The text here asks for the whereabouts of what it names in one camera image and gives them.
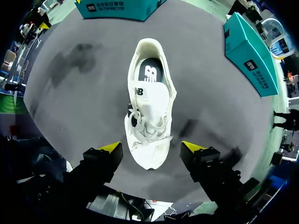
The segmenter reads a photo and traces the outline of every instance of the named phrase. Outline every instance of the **green floor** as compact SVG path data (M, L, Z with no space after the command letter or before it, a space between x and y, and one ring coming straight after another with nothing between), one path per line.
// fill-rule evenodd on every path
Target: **green floor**
M0 113L28 114L23 98L18 97L14 105L14 97L0 94Z

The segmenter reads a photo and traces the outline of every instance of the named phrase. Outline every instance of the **white sneaker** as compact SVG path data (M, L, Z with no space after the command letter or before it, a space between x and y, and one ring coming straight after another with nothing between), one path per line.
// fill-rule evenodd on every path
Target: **white sneaker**
M169 151L171 110L177 94L157 40L139 41L128 72L128 91L131 104L125 129L130 152L144 169L157 169Z

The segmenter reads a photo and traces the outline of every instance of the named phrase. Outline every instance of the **gray surface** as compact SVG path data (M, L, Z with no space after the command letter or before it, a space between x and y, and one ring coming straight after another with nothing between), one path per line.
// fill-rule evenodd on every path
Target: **gray surface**
M175 144L156 171L135 163L124 129L128 68L142 38L160 41L178 92L171 130ZM224 57L222 22L179 0L167 1L145 22L82 20L75 9L44 43L24 101L43 135L72 164L90 147L121 140L124 158L108 186L147 199L190 203L207 196L179 158L177 136L186 121L193 119L196 126L185 140L213 146L222 155L240 148L244 156L236 168L244 181L264 147L271 109L270 99L260 98Z

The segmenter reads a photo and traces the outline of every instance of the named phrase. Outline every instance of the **cable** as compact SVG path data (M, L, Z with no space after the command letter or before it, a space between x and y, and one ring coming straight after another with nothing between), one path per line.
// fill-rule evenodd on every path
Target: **cable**
M149 205L149 207L150 207L150 209L152 210L152 207L151 207L151 205L146 201L146 200L144 200L145 202L146 202L146 204L148 204ZM151 214L151 217L150 217L150 222L151 222L151 219L153 218L153 216L154 216L154 213L152 213Z
M170 206L169 208L172 210L171 214L167 214L166 212L164 212L165 215L167 216L177 215L177 211L173 207Z
M125 197L124 197L124 195L123 195L122 193L121 193L121 196L122 196L122 198L125 200L126 203L128 203L129 205L131 205L134 209L136 209L136 210L139 212L139 214L142 216L143 221L145 221L145 219L144 219L144 215L140 212L140 210L139 210L138 208L136 208L134 205L130 204L130 203L125 199Z

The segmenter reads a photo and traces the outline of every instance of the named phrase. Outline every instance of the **box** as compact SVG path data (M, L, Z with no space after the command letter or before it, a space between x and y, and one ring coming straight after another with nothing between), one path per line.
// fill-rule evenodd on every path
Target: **box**
M271 53L260 36L234 13L224 24L225 57L247 77L261 97L278 94Z
M122 18L145 21L166 0L77 0L84 19Z

